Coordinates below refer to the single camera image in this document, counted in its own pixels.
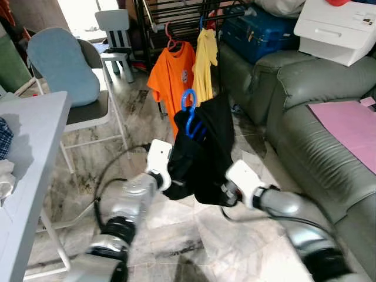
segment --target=green leather sofa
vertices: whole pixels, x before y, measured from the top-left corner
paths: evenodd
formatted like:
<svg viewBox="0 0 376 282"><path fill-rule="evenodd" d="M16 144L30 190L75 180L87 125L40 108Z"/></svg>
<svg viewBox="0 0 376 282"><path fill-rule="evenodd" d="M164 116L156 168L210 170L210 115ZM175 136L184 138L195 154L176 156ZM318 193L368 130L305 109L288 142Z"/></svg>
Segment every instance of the green leather sofa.
<svg viewBox="0 0 376 282"><path fill-rule="evenodd" d="M281 51L251 66L221 48L225 89L266 138L304 192L318 201L339 236L376 281L376 175L315 118L308 103L376 99L376 59L350 67L297 51Z"/></svg>

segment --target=pink mat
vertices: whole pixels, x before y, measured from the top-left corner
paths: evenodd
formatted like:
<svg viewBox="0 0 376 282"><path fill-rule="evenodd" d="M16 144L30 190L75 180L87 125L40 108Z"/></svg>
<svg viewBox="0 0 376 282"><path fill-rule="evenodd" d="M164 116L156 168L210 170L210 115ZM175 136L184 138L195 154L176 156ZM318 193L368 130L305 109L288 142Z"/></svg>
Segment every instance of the pink mat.
<svg viewBox="0 0 376 282"><path fill-rule="evenodd" d="M376 112L357 101L309 107L324 127L376 174Z"/></svg>

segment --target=white printer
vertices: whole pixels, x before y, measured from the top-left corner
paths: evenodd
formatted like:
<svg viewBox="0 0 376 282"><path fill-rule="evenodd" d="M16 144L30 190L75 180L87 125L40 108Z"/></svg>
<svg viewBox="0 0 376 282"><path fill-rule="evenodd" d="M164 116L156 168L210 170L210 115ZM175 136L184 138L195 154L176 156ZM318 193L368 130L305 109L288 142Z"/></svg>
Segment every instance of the white printer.
<svg viewBox="0 0 376 282"><path fill-rule="evenodd" d="M376 5L306 0L294 33L299 51L350 66L376 43Z"/></svg>

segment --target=blue hanger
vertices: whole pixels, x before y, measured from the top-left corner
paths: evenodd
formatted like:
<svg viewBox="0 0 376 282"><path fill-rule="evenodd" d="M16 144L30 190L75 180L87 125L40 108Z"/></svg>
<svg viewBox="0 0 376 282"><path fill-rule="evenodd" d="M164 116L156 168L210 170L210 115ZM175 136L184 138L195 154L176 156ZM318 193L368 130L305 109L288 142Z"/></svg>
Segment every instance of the blue hanger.
<svg viewBox="0 0 376 282"><path fill-rule="evenodd" d="M204 16L201 16L200 17L200 31L203 29L203 20L204 20Z"/></svg>
<svg viewBox="0 0 376 282"><path fill-rule="evenodd" d="M192 94L192 97L193 97L193 104L192 104L192 107L190 107L189 109L189 113L190 113L190 116L188 118L188 121L186 123L186 135L191 138L191 139L194 139L194 136L197 134L197 132L200 130L201 128L201 132L200 132L200 135L199 137L196 139L198 142L201 142L203 141L204 137L205 137L205 133L206 133L206 128L202 128L202 121L200 121L196 127L193 129L193 132L190 133L190 125L194 119L194 110L197 106L197 96L196 96L196 93L193 89L187 89L184 91L184 94L183 94L183 97L182 97L182 110L185 112L187 110L186 108L186 99L189 95Z"/></svg>

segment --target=white bag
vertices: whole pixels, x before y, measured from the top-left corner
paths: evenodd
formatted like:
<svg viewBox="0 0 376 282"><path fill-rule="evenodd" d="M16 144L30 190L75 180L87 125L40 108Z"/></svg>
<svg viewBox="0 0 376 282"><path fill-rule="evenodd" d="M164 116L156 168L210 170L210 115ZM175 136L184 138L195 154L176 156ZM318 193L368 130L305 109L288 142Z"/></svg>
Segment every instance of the white bag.
<svg viewBox="0 0 376 282"><path fill-rule="evenodd" d="M254 0L265 11L283 18L298 18L306 0Z"/></svg>

